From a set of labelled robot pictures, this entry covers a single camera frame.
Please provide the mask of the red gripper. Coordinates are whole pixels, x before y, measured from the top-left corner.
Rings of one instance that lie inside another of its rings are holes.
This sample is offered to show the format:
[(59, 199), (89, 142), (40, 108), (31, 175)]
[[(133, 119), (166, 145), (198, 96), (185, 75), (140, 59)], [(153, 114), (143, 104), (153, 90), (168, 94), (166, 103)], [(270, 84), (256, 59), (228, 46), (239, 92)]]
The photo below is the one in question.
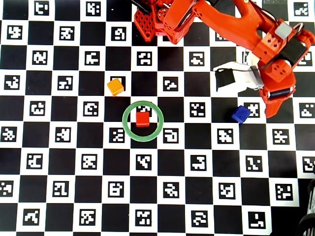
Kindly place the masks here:
[(265, 102), (267, 118), (280, 116), (285, 119), (293, 117), (293, 93), (295, 92), (295, 75), (288, 62), (279, 59), (268, 65), (259, 62), (259, 72), (263, 88), (259, 91)]

